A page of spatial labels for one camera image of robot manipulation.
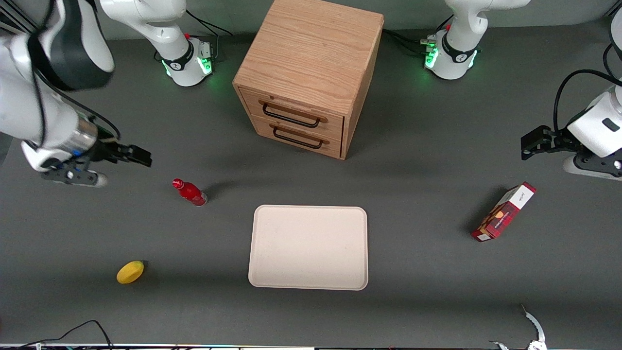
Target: black cable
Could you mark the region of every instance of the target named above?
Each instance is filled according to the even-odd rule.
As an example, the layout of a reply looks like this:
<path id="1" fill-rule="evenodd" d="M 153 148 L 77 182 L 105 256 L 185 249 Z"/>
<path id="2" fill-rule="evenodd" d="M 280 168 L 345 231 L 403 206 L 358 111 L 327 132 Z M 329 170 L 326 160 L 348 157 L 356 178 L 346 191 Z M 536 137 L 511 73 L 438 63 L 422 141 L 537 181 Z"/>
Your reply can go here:
<path id="1" fill-rule="evenodd" d="M 438 26 L 438 27 L 436 27 L 436 31 L 438 32 L 438 31 L 439 31 L 439 30 L 440 30 L 440 29 L 441 29 L 441 28 L 445 25 L 445 23 L 449 22 L 449 20 L 450 20 L 452 17 L 453 17 L 453 15 L 451 15 L 451 16 L 449 16 L 449 17 L 447 17 L 447 19 L 445 20 L 445 22 L 443 22 L 443 23 L 439 24 L 439 26 Z"/>
<path id="2" fill-rule="evenodd" d="M 609 44 L 609 46 L 607 46 L 607 48 L 603 52 L 603 65 L 605 66 L 605 70 L 607 71 L 607 73 L 609 73 L 609 75 L 611 75 L 612 77 L 616 78 L 616 76 L 613 75 L 613 72 L 609 68 L 609 61 L 607 60 L 607 56 L 609 54 L 609 50 L 611 50 L 612 47 L 613 47 L 613 44 Z"/>
<path id="3" fill-rule="evenodd" d="M 64 99 L 68 100 L 69 102 L 73 103 L 74 105 L 78 106 L 79 108 L 81 108 L 82 110 L 87 111 L 88 113 L 91 113 L 95 118 L 102 120 L 104 123 L 106 123 L 108 126 L 110 126 L 110 128 L 112 130 L 114 130 L 114 133 L 116 134 L 116 139 L 117 141 L 121 140 L 121 132 L 119 131 L 119 128 L 116 127 L 116 125 L 114 125 L 111 121 L 109 121 L 106 117 L 104 117 L 103 115 L 95 112 L 94 110 L 92 110 L 91 108 L 88 108 L 87 106 L 84 106 L 82 103 L 74 100 L 73 98 L 67 96 L 67 94 L 65 94 L 63 91 L 61 91 L 59 88 L 55 87 L 52 83 L 49 82 L 49 80 L 47 80 L 47 78 L 45 78 L 43 76 L 43 74 L 41 74 L 39 71 L 37 71 L 37 75 L 39 76 L 39 78 L 47 85 L 49 86 L 52 90 L 54 90 L 55 93 L 59 94 L 61 97 L 63 97 Z"/>
<path id="4" fill-rule="evenodd" d="M 36 28 L 34 33 L 31 34 L 31 36 L 35 36 L 36 40 L 39 39 L 39 35 L 43 32 L 45 26 L 52 17 L 52 12 L 54 11 L 54 4 L 54 0 L 50 0 L 48 2 L 43 23 L 41 23 L 41 25 Z M 42 74 L 39 72 L 38 68 L 35 67 L 35 63 L 32 59 L 30 60 L 30 74 L 32 77 L 32 84 L 35 87 L 35 96 L 37 97 L 37 105 L 39 106 L 39 118 L 41 119 L 41 141 L 39 141 L 39 144 L 35 147 L 35 151 L 37 151 L 39 148 L 43 147 L 45 139 L 47 138 L 47 120 L 45 119 L 45 107 L 43 106 L 41 87 L 39 86 L 39 81 L 37 80 L 37 76 L 41 77 Z"/>
<path id="5" fill-rule="evenodd" d="M 4 7 L 0 6 L 0 10 L 9 18 L 15 25 L 18 26 L 16 29 L 20 29 L 26 33 L 32 33 L 28 27 L 26 27 L 22 22 L 20 22 L 17 18 L 15 18 L 9 11 L 7 11 Z"/>
<path id="6" fill-rule="evenodd" d="M 32 72 L 32 85 L 35 87 L 35 95 L 37 96 L 37 105 L 39 106 L 39 116 L 41 119 L 41 141 L 39 141 L 39 145 L 37 145 L 36 149 L 43 147 L 43 143 L 47 138 L 47 121 L 45 119 L 45 109 L 43 106 L 43 98 L 41 97 L 41 87 L 39 86 L 39 82 L 37 81 L 37 76 L 39 70 L 37 67 L 30 61 L 30 71 Z"/>
<path id="7" fill-rule="evenodd" d="M 209 23 L 207 21 L 204 21 L 203 19 L 200 19 L 199 17 L 193 15 L 190 11 L 186 11 L 186 13 L 194 18 L 195 20 L 197 20 L 197 22 L 199 22 L 200 25 L 202 25 L 203 27 L 206 27 L 210 32 L 212 32 L 215 36 L 216 36 L 216 54 L 214 55 L 214 59 L 218 58 L 218 53 L 220 51 L 220 35 L 218 33 L 216 33 L 212 28 L 208 27 L 208 26 L 212 26 L 214 28 L 220 29 L 223 32 L 228 33 L 229 35 L 233 36 L 233 33 L 231 33 L 230 31 L 227 31 L 224 28 L 218 27 L 212 23 Z"/>
<path id="8" fill-rule="evenodd" d="M 203 19 L 200 19 L 199 17 L 197 17 L 197 16 L 193 15 L 192 13 L 190 13 L 190 11 L 188 11 L 188 10 L 186 10 L 186 13 L 187 13 L 188 15 L 190 15 L 190 17 L 192 17 L 192 18 L 196 19 L 197 21 L 199 21 L 199 22 L 201 22 L 201 23 L 205 23 L 205 24 L 207 24 L 208 26 L 212 26 L 212 27 L 214 27 L 214 28 L 220 29 L 221 31 L 223 31 L 223 32 L 225 32 L 225 33 L 227 33 L 227 34 L 229 34 L 230 36 L 233 36 L 233 33 L 232 33 L 232 32 L 230 32 L 230 31 L 228 31 L 228 30 L 226 30 L 226 29 L 224 29 L 224 28 L 218 27 L 218 26 L 217 26 L 217 25 L 215 25 L 215 24 L 209 23 L 208 21 L 205 21 L 205 20 L 203 20 Z"/>
<path id="9" fill-rule="evenodd" d="M 208 27 L 205 23 L 203 23 L 202 21 L 197 19 L 197 22 L 202 25 L 203 27 L 206 27 L 210 32 L 212 32 L 212 34 L 214 34 L 216 37 L 219 37 L 220 35 L 218 33 L 216 33 L 212 28 Z"/>
<path id="10" fill-rule="evenodd" d="M 555 105 L 553 107 L 553 128 L 555 129 L 556 133 L 559 132 L 559 125 L 557 123 L 557 106 L 559 105 L 559 98 L 562 96 L 562 90 L 564 89 L 564 87 L 566 86 L 566 84 L 572 77 L 574 77 L 577 74 L 581 74 L 581 73 L 596 75 L 597 77 L 601 77 L 610 83 L 614 83 L 615 85 L 622 87 L 622 82 L 620 82 L 618 79 L 615 79 L 614 77 L 610 75 L 607 75 L 603 72 L 599 72 L 593 69 L 580 69 L 580 70 L 576 70 L 568 74 L 568 76 L 564 79 L 561 85 L 559 85 L 559 89 L 557 89 L 557 94 L 555 96 Z"/>
<path id="11" fill-rule="evenodd" d="M 405 48 L 406 50 L 417 54 L 417 55 L 423 55 L 423 51 L 421 50 L 415 50 L 412 47 L 409 47 L 408 45 L 406 45 L 403 41 L 401 41 L 398 37 L 391 35 L 390 33 L 386 32 L 387 34 L 389 34 L 393 39 L 395 39 L 395 41 L 403 48 Z"/>
<path id="12" fill-rule="evenodd" d="M 33 28 L 37 27 L 37 24 L 32 22 L 24 13 L 24 10 L 21 9 L 16 3 L 12 0 L 5 0 L 6 4 L 9 5 L 13 11 L 15 11 L 21 18 L 23 18 L 28 24 L 30 24 Z"/>
<path id="13" fill-rule="evenodd" d="M 24 345 L 22 345 L 22 346 L 19 346 L 19 347 L 18 347 L 18 349 L 20 349 L 20 348 L 27 348 L 27 347 L 29 347 L 29 346 L 32 346 L 32 345 L 35 345 L 35 344 L 39 344 L 39 343 L 46 343 L 46 342 L 48 342 L 48 341 L 59 341 L 59 340 L 63 339 L 65 336 L 67 336 L 69 333 L 73 332 L 74 330 L 76 330 L 76 329 L 78 329 L 78 328 L 80 328 L 80 327 L 84 326 L 84 325 L 85 325 L 85 324 L 87 324 L 87 323 L 91 323 L 91 322 L 93 322 L 93 323 L 97 324 L 97 327 L 99 327 L 99 328 L 100 328 L 100 330 L 101 330 L 101 332 L 102 332 L 102 334 L 104 334 L 104 338 L 106 338 L 106 343 L 108 344 L 108 349 L 112 350 L 112 348 L 113 348 L 113 343 L 110 341 L 110 338 L 108 337 L 108 334 L 106 334 L 106 331 L 104 330 L 104 327 L 102 327 L 102 326 L 101 326 L 101 324 L 100 324 L 100 323 L 99 323 L 96 319 L 91 319 L 91 320 L 89 320 L 89 321 L 86 321 L 86 322 L 82 323 L 82 324 L 81 324 L 81 325 L 79 325 L 79 326 L 75 326 L 74 328 L 69 329 L 69 330 L 68 330 L 65 334 L 63 334 L 60 338 L 47 338 L 47 339 L 41 339 L 41 340 L 33 341 L 33 342 L 31 342 L 31 343 L 27 343 L 27 344 L 24 344 Z"/>
<path id="14" fill-rule="evenodd" d="M 389 34 L 389 35 L 391 35 L 391 36 L 393 36 L 395 38 L 402 39 L 403 41 L 412 42 L 414 44 L 419 44 L 419 40 L 407 38 L 407 37 L 403 36 L 402 34 L 394 32 L 394 31 L 390 31 L 389 29 L 383 29 L 383 32 L 385 32 L 385 33 L 387 33 L 387 34 Z"/>

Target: white tray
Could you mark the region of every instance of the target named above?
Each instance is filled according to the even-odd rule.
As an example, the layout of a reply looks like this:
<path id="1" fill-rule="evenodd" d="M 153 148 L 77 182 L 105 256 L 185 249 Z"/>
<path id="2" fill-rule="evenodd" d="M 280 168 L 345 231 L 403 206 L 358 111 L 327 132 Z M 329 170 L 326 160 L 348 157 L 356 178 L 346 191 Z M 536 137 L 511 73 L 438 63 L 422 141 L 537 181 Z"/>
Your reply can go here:
<path id="1" fill-rule="evenodd" d="M 258 207 L 248 280 L 256 287 L 362 290 L 367 213 L 359 207 Z"/>

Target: green led light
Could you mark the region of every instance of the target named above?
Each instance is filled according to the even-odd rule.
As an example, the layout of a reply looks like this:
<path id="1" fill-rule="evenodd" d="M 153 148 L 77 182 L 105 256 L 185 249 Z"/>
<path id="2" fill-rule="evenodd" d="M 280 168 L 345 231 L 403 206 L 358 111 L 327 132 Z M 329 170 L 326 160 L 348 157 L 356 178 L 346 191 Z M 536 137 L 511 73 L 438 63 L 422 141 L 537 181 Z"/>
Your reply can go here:
<path id="1" fill-rule="evenodd" d="M 166 75 L 170 76 L 169 68 L 166 66 L 166 63 L 164 63 L 164 60 L 162 60 L 162 65 L 164 66 L 164 69 L 166 69 Z"/>
<path id="2" fill-rule="evenodd" d="M 197 57 L 197 62 L 199 66 L 201 66 L 201 69 L 203 70 L 203 73 L 205 75 L 208 75 L 209 73 L 211 73 L 211 60 L 210 59 L 202 59 L 201 57 Z"/>
<path id="3" fill-rule="evenodd" d="M 471 63 L 468 64 L 468 67 L 471 68 L 473 66 L 473 61 L 475 61 L 475 55 L 477 55 L 477 50 L 473 52 L 473 58 L 471 58 Z"/>
<path id="4" fill-rule="evenodd" d="M 428 57 L 425 59 L 425 66 L 428 68 L 434 67 L 434 63 L 436 63 L 436 58 L 439 56 L 439 50 L 434 48 L 432 52 L 428 54 Z"/>

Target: white robotic arm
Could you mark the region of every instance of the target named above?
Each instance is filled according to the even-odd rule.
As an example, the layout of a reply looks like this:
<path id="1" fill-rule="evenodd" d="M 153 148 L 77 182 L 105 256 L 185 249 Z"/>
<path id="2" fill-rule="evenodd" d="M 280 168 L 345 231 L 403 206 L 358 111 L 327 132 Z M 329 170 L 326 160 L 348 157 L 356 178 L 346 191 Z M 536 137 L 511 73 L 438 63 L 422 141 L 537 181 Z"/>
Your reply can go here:
<path id="1" fill-rule="evenodd" d="M 58 20 L 47 27 L 54 9 Z M 44 179 L 100 187 L 106 176 L 89 170 L 91 162 L 151 165 L 149 152 L 119 144 L 59 95 L 102 87 L 113 70 L 94 0 L 54 0 L 39 30 L 0 39 L 0 131 L 23 140 Z"/>
<path id="2" fill-rule="evenodd" d="M 167 74 L 180 86 L 200 83 L 212 72 L 211 46 L 186 38 L 172 22 L 186 12 L 185 0 L 100 0 L 108 17 L 141 33 L 162 56 Z"/>
<path id="3" fill-rule="evenodd" d="M 429 46 L 424 67 L 440 78 L 453 80 L 462 77 L 477 54 L 476 47 L 488 28 L 483 13 L 523 7 L 530 0 L 445 0 L 453 11 L 449 30 L 440 28 L 422 44 Z"/>
<path id="4" fill-rule="evenodd" d="M 622 59 L 622 15 L 614 17 L 611 44 Z M 565 128 L 557 125 L 557 103 L 565 84 L 575 75 L 589 73 L 614 83 L 597 96 L 586 109 L 574 116 Z M 570 151 L 564 161 L 568 173 L 622 181 L 622 82 L 590 69 L 576 70 L 562 82 L 555 101 L 554 129 L 541 125 L 521 138 L 522 159 L 538 153 Z"/>

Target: cardboard box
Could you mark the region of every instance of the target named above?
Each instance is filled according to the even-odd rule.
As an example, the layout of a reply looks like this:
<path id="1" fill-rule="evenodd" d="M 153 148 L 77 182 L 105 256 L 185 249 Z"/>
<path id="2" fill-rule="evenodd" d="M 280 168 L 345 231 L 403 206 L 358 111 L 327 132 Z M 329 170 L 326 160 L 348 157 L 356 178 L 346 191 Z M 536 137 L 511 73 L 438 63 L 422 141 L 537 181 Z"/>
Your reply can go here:
<path id="1" fill-rule="evenodd" d="M 480 242 L 499 237 L 534 193 L 536 189 L 526 182 L 510 189 L 471 236 Z"/>

